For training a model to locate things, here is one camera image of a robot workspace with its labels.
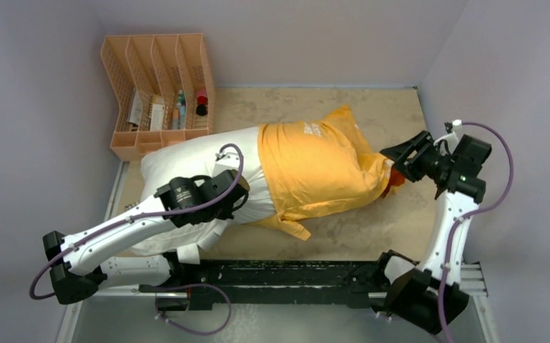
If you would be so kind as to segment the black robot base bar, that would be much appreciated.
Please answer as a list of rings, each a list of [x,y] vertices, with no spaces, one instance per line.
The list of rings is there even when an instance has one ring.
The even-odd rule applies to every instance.
[[[385,266],[398,253],[389,250],[375,261],[298,261],[204,259],[184,264],[175,253],[164,257],[171,277],[148,292],[185,290],[191,310],[210,310],[227,299],[233,304],[345,305],[365,309],[383,303],[390,288]]]

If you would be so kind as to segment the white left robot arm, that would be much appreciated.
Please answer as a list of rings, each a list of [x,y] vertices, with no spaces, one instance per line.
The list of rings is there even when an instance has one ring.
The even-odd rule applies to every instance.
[[[176,292],[185,273],[165,257],[118,259],[117,254],[150,237],[215,219],[233,219],[250,185],[234,169],[215,177],[175,177],[127,212],[92,229],[42,238],[52,296],[60,304],[85,300],[100,289],[142,284]]]

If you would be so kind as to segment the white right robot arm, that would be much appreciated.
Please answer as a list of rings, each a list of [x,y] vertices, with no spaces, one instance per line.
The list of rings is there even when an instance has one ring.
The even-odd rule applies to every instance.
[[[469,214],[479,209],[486,192],[478,174],[491,150],[469,135],[452,132],[434,139],[428,131],[381,150],[406,180],[428,177],[436,185],[436,218],[425,257],[414,262],[389,252],[373,271],[374,284],[387,291],[385,312],[433,335],[468,305],[469,296],[460,288],[461,262]]]

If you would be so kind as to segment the orange Mickey Mouse pillowcase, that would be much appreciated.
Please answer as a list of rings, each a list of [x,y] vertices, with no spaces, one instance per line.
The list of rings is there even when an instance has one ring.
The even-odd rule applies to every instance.
[[[406,182],[371,149],[346,105],[315,121],[261,124],[256,142],[274,212],[251,224],[298,239],[311,235],[302,220],[363,207]]]

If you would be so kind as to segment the white pillow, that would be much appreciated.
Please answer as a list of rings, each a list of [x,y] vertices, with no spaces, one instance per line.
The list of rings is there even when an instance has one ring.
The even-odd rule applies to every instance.
[[[248,182],[250,192],[245,204],[234,212],[233,220],[214,219],[198,225],[187,224],[135,244],[130,251],[139,256],[181,252],[184,263],[197,264],[200,251],[213,247],[228,226],[258,222],[274,215],[275,207],[258,155],[258,133],[259,129],[255,126],[201,136],[167,146],[144,157],[140,162],[144,179],[141,200],[152,197],[158,187],[175,177],[213,177],[216,153],[225,144],[235,144],[240,148],[244,156],[242,176]]]

